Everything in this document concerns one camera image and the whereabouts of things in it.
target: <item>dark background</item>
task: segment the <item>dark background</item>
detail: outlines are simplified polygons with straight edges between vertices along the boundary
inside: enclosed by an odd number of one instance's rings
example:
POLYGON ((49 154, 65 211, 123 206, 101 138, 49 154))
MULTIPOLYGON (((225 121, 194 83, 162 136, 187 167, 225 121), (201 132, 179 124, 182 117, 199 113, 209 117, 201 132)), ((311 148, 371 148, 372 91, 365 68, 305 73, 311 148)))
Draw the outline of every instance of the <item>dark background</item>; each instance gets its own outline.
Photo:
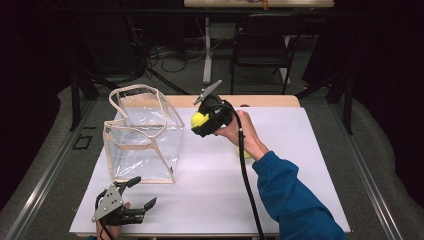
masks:
MULTIPOLYGON (((109 6, 121 4, 101 2, 109 6)), ((61 2, 73 6, 98 3, 61 2)), ((182 0, 139 3, 146 8, 184 7, 182 0)), ((371 17, 366 21, 328 21, 304 80, 315 84, 353 62, 354 97, 369 109, 387 134, 395 151, 397 175, 410 196, 424 207, 424 114, 420 111, 424 103, 424 3, 335 3, 335 9, 370 11, 371 17)), ((70 21, 56 16, 53 20, 36 1, 0 4, 3 208, 43 144, 59 111, 57 94, 70 85, 75 70, 132 74, 143 69, 143 61, 142 53, 132 47, 127 22, 121 17, 84 16, 70 21)), ((148 18, 138 20, 148 31, 145 36, 176 49, 183 47, 184 35, 192 34, 183 17, 158 17, 154 24, 148 18)))

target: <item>white table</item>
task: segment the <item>white table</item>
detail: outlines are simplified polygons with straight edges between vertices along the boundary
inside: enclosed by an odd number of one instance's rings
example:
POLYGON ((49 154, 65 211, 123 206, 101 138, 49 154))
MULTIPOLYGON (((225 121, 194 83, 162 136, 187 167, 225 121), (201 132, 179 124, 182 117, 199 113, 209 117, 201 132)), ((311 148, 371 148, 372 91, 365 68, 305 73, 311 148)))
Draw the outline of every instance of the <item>white table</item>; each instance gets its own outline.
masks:
MULTIPOLYGON (((157 203, 147 212, 142 224, 125 225, 122 234, 137 237, 256 236, 235 146, 222 137, 195 135, 190 129, 190 119, 196 109, 177 110, 187 127, 176 169, 176 183, 138 184, 127 189, 123 199, 131 202, 132 208, 142 208, 153 197, 157 197, 157 203)), ((268 147, 299 166, 299 179, 329 208, 342 229, 350 232, 305 110, 300 107, 250 107, 247 110, 268 147)), ((247 161, 247 170, 262 228, 266 235, 276 235, 278 224, 268 216, 260 201, 257 176, 250 166, 252 162, 247 161)), ((71 233, 79 236, 95 233, 95 224, 91 223, 94 202, 111 181, 102 151, 70 228, 71 233)))
MULTIPOLYGON (((333 7, 333 0, 268 0, 269 9, 272 8, 329 8, 333 7)), ((191 8, 262 8, 261 2, 249 3, 247 0, 184 0, 184 6, 191 8)), ((203 83, 211 82, 212 52, 210 45, 211 23, 206 17, 205 23, 205 67, 203 83)), ((282 79, 285 79, 286 69, 280 69, 282 79)))

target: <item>tennis ball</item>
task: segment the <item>tennis ball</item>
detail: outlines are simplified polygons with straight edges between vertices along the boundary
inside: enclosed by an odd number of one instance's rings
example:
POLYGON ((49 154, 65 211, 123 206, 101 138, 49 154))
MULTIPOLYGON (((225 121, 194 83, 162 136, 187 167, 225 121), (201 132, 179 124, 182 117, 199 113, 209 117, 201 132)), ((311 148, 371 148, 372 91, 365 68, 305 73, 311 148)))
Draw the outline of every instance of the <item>tennis ball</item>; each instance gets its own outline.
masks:
MULTIPOLYGON (((240 149, 239 148, 237 148, 237 156, 240 154, 240 149)), ((248 158, 251 158, 251 156, 246 152, 246 151, 244 151, 244 158, 245 159, 248 159, 248 158)))
POLYGON ((200 112, 196 112, 191 117, 191 127, 194 128, 194 127, 202 126, 208 120, 209 120, 209 113, 206 113, 206 115, 203 115, 200 112))

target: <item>blue jacket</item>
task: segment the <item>blue jacket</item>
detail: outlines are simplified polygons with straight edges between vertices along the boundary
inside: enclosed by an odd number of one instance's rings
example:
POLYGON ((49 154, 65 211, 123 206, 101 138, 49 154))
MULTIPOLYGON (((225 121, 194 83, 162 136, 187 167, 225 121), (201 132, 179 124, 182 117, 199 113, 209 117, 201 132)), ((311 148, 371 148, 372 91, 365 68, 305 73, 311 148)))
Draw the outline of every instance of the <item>blue jacket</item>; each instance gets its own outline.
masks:
POLYGON ((270 151, 253 169, 261 200, 279 223, 280 239, 346 239, 330 211, 297 178, 296 165, 270 151))

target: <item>clear plastic bag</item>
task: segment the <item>clear plastic bag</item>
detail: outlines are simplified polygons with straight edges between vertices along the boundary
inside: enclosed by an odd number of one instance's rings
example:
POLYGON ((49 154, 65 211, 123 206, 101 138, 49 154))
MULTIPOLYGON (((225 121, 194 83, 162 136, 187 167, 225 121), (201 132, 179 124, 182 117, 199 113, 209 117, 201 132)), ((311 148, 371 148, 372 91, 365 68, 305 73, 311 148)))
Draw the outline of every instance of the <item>clear plastic bag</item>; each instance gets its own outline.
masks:
POLYGON ((109 102, 118 110, 103 129, 113 181, 175 183, 184 123, 172 104, 143 84, 113 90, 109 102))

